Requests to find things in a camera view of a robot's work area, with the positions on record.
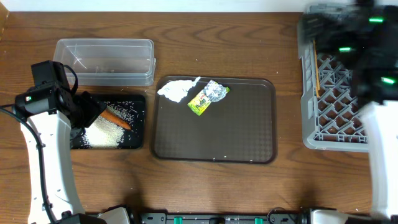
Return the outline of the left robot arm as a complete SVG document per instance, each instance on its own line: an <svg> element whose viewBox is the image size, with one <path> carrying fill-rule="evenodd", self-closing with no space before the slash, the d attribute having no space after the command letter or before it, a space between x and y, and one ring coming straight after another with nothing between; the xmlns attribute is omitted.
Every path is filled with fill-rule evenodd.
<svg viewBox="0 0 398 224"><path fill-rule="evenodd" d="M54 90L31 90L16 96L30 170L28 223L105 223L87 215L77 194L70 156L71 122L47 99Z"/></svg>

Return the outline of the orange carrot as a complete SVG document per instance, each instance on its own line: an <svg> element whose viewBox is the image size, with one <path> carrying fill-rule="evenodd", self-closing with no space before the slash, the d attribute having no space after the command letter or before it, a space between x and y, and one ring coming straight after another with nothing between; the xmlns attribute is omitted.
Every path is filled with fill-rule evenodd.
<svg viewBox="0 0 398 224"><path fill-rule="evenodd" d="M127 130L131 130L130 125L125 122L124 120L122 120L119 116L117 116L116 114L114 114L112 111L110 111L109 109L105 109L101 114L101 117L103 117L104 119L108 120L111 123L114 123L124 129Z"/></svg>

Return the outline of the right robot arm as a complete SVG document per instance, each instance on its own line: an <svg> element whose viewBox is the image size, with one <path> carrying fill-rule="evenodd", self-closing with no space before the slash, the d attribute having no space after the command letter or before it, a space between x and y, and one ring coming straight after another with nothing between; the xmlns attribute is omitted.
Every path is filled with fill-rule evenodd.
<svg viewBox="0 0 398 224"><path fill-rule="evenodd" d="M367 152L369 215L304 210L299 223L397 222L397 7L320 2L297 26L303 142L310 149Z"/></svg>

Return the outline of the pile of white rice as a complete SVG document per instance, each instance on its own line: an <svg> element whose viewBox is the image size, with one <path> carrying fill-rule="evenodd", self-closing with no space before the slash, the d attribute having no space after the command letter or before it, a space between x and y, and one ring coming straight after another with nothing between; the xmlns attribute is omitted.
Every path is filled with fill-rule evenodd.
<svg viewBox="0 0 398 224"><path fill-rule="evenodd" d="M132 101L107 101L109 109L127 122L131 130L124 129L99 116L84 130L79 149L136 149L142 144L144 105Z"/></svg>

